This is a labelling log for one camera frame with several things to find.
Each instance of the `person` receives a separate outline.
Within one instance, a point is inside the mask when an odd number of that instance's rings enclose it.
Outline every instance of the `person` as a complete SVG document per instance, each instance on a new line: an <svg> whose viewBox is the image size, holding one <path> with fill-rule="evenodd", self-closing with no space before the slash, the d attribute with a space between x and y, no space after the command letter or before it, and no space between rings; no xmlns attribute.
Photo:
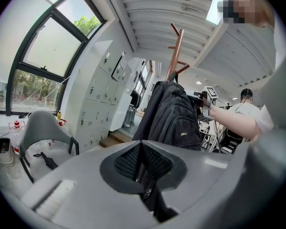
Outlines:
<svg viewBox="0 0 286 229"><path fill-rule="evenodd" d="M240 100L240 103L230 107L229 111L252 117L257 116L260 113L259 108L253 105L253 93L251 89L246 88L242 90L240 93Z"/></svg>
<svg viewBox="0 0 286 229"><path fill-rule="evenodd" d="M277 69L286 58L286 29L267 0L229 0L229 8L224 8L224 20L232 16L234 22L250 23L254 26L274 28ZM274 127L273 121L264 105L256 116L242 115L210 105L210 116L232 132L249 140Z"/></svg>

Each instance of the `wooden coat rack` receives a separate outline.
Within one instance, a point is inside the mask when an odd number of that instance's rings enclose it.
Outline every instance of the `wooden coat rack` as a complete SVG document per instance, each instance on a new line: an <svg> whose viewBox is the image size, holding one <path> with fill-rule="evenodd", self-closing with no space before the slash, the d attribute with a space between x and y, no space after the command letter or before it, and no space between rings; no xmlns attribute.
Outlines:
<svg viewBox="0 0 286 229"><path fill-rule="evenodd" d="M167 75L166 75L166 78L165 78L166 81L168 81L170 75L173 72L176 72L176 75L178 75L178 74L180 74L181 72L185 71L187 68L190 67L190 65L188 63L185 63L185 62L182 62L182 61L178 60L179 53L180 53L181 42L182 42L183 34L184 34L184 29L181 29L180 31L178 31L176 26L173 23L171 23L171 26L172 26L173 30L176 32L178 38L177 38L177 42L176 42L175 46L168 47L168 48L174 49L174 53L173 53L173 56L172 56L170 67L168 69L168 72L167 72ZM178 63L179 64L183 64L184 66L176 71L176 66L177 66Z"/></svg>

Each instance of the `ceiling light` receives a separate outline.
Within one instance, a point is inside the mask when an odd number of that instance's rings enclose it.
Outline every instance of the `ceiling light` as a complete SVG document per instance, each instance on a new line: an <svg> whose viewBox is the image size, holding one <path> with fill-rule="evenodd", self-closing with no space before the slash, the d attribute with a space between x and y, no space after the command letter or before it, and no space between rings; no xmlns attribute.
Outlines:
<svg viewBox="0 0 286 229"><path fill-rule="evenodd" d="M206 16L207 21L210 21L216 25L218 25L219 21L222 18L222 15L218 12L218 9L217 9L217 4L220 1L223 1L223 0L212 0L209 12Z"/></svg>

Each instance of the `locker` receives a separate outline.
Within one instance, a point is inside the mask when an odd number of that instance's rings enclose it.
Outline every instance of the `locker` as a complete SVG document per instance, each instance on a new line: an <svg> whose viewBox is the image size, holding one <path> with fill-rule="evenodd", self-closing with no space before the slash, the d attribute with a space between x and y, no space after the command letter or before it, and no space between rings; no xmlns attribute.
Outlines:
<svg viewBox="0 0 286 229"><path fill-rule="evenodd" d="M112 77L117 80L119 83L123 83L123 77L124 77L124 69L122 67L121 63L118 63L118 65L116 66Z"/></svg>
<svg viewBox="0 0 286 229"><path fill-rule="evenodd" d="M108 133L109 133L109 129L108 129L108 128L102 129L102 132L101 132L101 140L102 140L102 139L105 139L105 138L108 136Z"/></svg>
<svg viewBox="0 0 286 229"><path fill-rule="evenodd" d="M91 109L93 108L94 103L95 102L92 100L88 99L84 100L82 104L80 118L77 123L77 128L76 128L77 133L92 127Z"/></svg>
<svg viewBox="0 0 286 229"><path fill-rule="evenodd" d="M112 43L102 57L99 67L111 76L121 56L119 50Z"/></svg>
<svg viewBox="0 0 286 229"><path fill-rule="evenodd" d="M116 89L118 88L118 82L113 78L110 78L108 85L105 89L105 93L101 96L102 103L111 103L112 98L115 94Z"/></svg>
<svg viewBox="0 0 286 229"><path fill-rule="evenodd" d="M104 122L102 126L109 129L116 110L116 105L107 104L104 106L104 110Z"/></svg>
<svg viewBox="0 0 286 229"><path fill-rule="evenodd" d="M101 140L101 134L102 134L102 129L99 127L94 127L90 131L90 136L89 136L89 145L90 147L94 147L99 144Z"/></svg>
<svg viewBox="0 0 286 229"><path fill-rule="evenodd" d="M83 150L86 150L89 142L89 131L92 129L93 125L92 110L95 103L97 102L88 99L83 101L75 135L76 140L79 142L80 153L83 152Z"/></svg>
<svg viewBox="0 0 286 229"><path fill-rule="evenodd" d="M132 73L131 68L127 65L124 69L123 77L122 77L122 85L126 86L128 79Z"/></svg>
<svg viewBox="0 0 286 229"><path fill-rule="evenodd" d="M106 87L109 83L110 77L104 73L100 68L96 68L90 85L87 89L86 98L90 100L100 101L101 96L104 95Z"/></svg>
<svg viewBox="0 0 286 229"><path fill-rule="evenodd" d="M107 126L108 123L107 115L110 112L109 107L111 104L101 103L100 105L99 124L104 127Z"/></svg>
<svg viewBox="0 0 286 229"><path fill-rule="evenodd" d="M111 104L119 104L123 92L124 92L124 86L119 84L118 88L115 91Z"/></svg>

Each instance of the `locker door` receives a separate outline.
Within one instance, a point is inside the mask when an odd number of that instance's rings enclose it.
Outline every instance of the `locker door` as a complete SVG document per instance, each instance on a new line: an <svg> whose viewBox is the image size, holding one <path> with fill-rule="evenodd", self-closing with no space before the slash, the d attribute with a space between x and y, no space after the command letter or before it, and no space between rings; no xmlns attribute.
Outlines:
<svg viewBox="0 0 286 229"><path fill-rule="evenodd" d="M119 50L113 44L111 44L108 51L102 57L99 67L104 70L109 76L111 76L114 68L119 62L120 57L121 53L119 52Z"/></svg>
<svg viewBox="0 0 286 229"><path fill-rule="evenodd" d="M124 86L119 85L118 89L115 91L111 104L119 104L123 92L124 92Z"/></svg>
<svg viewBox="0 0 286 229"><path fill-rule="evenodd" d="M112 98L115 94L116 89L118 88L118 82L113 78L110 78L108 85L106 87L105 93L101 97L102 103L111 103Z"/></svg>
<svg viewBox="0 0 286 229"><path fill-rule="evenodd" d="M100 68L96 68L91 79L89 88L87 89L86 98L90 100L100 101L104 95L109 82L109 76Z"/></svg>
<svg viewBox="0 0 286 229"><path fill-rule="evenodd" d="M99 115L99 124L104 127L107 126L107 114L109 112L109 107L111 104L100 103L100 115Z"/></svg>
<svg viewBox="0 0 286 229"><path fill-rule="evenodd" d="M108 122L108 127L111 126L111 123L112 123L115 111L116 111L116 105L111 105L109 107L109 111L107 112L107 115L108 115L108 121L107 121Z"/></svg>
<svg viewBox="0 0 286 229"><path fill-rule="evenodd" d="M122 67L122 64L119 63L118 66L115 68L115 71L112 74L112 77L117 80L119 83L123 82L123 75L124 75L124 69Z"/></svg>
<svg viewBox="0 0 286 229"><path fill-rule="evenodd" d="M90 140L89 140L90 147L94 147L99 144L101 140L101 133L102 133L101 128L99 127L92 128L92 130L90 131Z"/></svg>
<svg viewBox="0 0 286 229"><path fill-rule="evenodd" d="M124 75L123 75L123 77L122 77L122 85L123 85L123 86L126 86L126 84L127 84L127 82L128 82L128 79L129 79L131 73L132 73L132 70L131 70L131 68L127 65L127 66L125 67L125 69L124 69Z"/></svg>
<svg viewBox="0 0 286 229"><path fill-rule="evenodd" d="M104 110L102 109L102 103L94 102L91 111L91 119L92 119L92 128L100 127L102 114Z"/></svg>
<svg viewBox="0 0 286 229"><path fill-rule="evenodd" d="M80 146L80 153L85 150L89 142L89 130L92 128L91 108L94 101L85 99L82 105L82 111L77 123L75 140Z"/></svg>

